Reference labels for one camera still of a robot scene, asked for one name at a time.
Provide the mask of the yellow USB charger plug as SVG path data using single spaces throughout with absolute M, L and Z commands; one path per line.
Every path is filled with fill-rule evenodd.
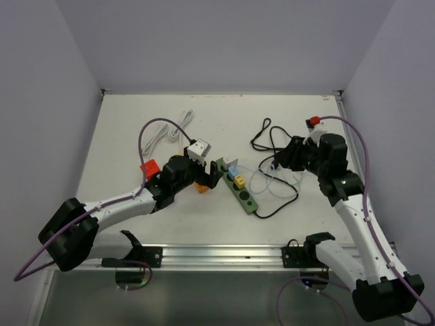
M 237 175 L 234 178 L 234 184 L 238 189 L 243 189 L 245 187 L 245 179 L 242 175 Z

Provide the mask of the green power strip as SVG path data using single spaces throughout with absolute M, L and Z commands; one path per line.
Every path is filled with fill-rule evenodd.
M 224 158 L 217 160 L 217 166 L 221 172 L 223 172 L 222 180 L 227 185 L 228 189 L 232 192 L 232 195 L 236 198 L 238 203 L 246 214 L 252 215 L 258 210 L 258 203 L 254 197 L 250 194 L 245 184 L 239 186 L 236 179 L 232 179 L 228 172 L 229 164 L 225 163 Z

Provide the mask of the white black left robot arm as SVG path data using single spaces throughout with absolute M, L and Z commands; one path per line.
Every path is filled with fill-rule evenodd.
M 39 233 L 38 239 L 61 271 L 67 272 L 90 258 L 97 234 L 130 218 L 160 211 L 175 195 L 197 183 L 213 189 L 224 173 L 217 162 L 206 164 L 188 156 L 172 156 L 161 170 L 146 175 L 141 187 L 106 202 L 64 201 Z

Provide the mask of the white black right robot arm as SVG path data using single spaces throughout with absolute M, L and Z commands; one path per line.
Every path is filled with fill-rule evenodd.
M 410 312 L 424 290 L 423 280 L 398 259 L 368 208 L 364 184 L 348 168 L 345 139 L 331 133 L 318 141 L 294 136 L 275 154 L 273 164 L 317 177 L 322 194 L 345 223 L 360 254 L 359 260 L 352 258 L 333 235 L 321 232 L 305 238 L 305 263 L 331 268 L 350 290 L 355 309 L 366 322 Z

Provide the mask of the blue charger plug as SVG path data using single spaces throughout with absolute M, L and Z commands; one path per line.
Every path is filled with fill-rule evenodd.
M 228 167 L 228 177 L 230 180 L 234 180 L 240 174 L 239 169 L 236 166 Z

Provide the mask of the white charger plug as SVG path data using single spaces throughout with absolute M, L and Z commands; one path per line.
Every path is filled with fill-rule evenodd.
M 226 170 L 228 170 L 230 166 L 236 166 L 237 164 L 238 158 L 236 157 L 227 157 L 223 159 L 223 166 Z

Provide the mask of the red cube socket adapter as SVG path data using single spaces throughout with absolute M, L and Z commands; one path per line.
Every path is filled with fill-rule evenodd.
M 146 180 L 151 179 L 154 175 L 158 174 L 161 171 L 159 165 L 154 159 L 144 162 L 139 168 L 141 169 L 141 172 L 145 175 Z

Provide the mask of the aluminium rail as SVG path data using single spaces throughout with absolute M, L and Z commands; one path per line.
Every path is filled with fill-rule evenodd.
M 142 244 L 122 234 L 104 234 L 96 238 L 91 249 L 90 259 L 125 258 L 135 247 L 157 246 L 163 248 L 161 266 L 213 265 L 213 264 L 282 264 L 281 247 L 263 245 L 159 245 Z M 356 272 L 378 272 L 381 268 L 398 267 L 396 254 L 391 248 L 380 252 L 377 247 L 361 249 L 353 256 L 346 247 L 333 239 L 306 240 L 303 246 L 309 255 L 317 258 L 329 268 L 340 266 Z M 51 260 L 48 266 L 56 266 Z

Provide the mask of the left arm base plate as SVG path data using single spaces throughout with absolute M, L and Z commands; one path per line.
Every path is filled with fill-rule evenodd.
M 161 267 L 162 257 L 162 247 L 135 247 L 125 258 L 103 258 L 101 266 L 104 268 L 138 268 L 146 264 L 150 268 L 159 268 Z

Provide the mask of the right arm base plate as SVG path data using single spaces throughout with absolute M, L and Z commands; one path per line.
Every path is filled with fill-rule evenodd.
M 326 268 L 317 258 L 307 253 L 306 248 L 296 239 L 291 239 L 281 247 L 281 260 L 284 268 Z

